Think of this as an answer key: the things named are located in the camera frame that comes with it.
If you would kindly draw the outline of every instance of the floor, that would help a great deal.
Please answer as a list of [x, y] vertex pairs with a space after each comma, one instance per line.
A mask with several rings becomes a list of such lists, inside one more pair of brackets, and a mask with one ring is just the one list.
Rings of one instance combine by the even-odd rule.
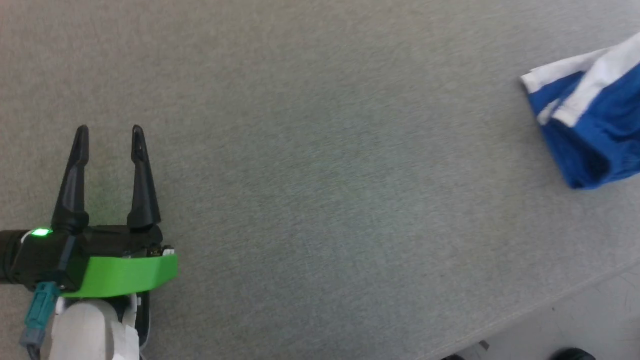
[[458, 355], [465, 360], [547, 360], [563, 347], [597, 359], [640, 359], [640, 266], [566, 299]]

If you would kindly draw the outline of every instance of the gray table surface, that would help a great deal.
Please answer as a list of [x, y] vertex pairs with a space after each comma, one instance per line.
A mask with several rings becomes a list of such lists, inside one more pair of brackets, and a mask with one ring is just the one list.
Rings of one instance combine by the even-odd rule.
[[[0, 2], [0, 228], [46, 225], [77, 125], [93, 224], [141, 124], [179, 277], [150, 359], [431, 359], [640, 259], [640, 178], [563, 183], [517, 77], [636, 0]], [[28, 294], [0, 289], [3, 360]]]

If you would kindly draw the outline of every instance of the cable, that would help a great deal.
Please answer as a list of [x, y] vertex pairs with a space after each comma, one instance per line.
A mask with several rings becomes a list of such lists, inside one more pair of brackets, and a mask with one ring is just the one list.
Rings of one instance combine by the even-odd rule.
[[36, 348], [35, 345], [27, 345], [27, 352], [31, 360], [40, 360], [40, 349]]
[[36, 285], [20, 337], [20, 345], [27, 349], [31, 360], [40, 360], [40, 347], [47, 335], [47, 322], [55, 310], [59, 296], [60, 289], [53, 281]]

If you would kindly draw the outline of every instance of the blue cloth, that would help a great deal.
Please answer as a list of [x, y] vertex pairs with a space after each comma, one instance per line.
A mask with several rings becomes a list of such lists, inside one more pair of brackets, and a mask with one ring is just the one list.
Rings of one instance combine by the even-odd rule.
[[548, 147], [571, 188], [640, 172], [640, 35], [523, 76]]

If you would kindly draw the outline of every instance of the green plastic bracket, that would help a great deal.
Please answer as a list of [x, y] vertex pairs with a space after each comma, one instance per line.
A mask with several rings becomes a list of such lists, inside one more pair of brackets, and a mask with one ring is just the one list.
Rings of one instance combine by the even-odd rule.
[[62, 297], [114, 297], [153, 290], [178, 275], [175, 254], [152, 258], [92, 256], [80, 290]]

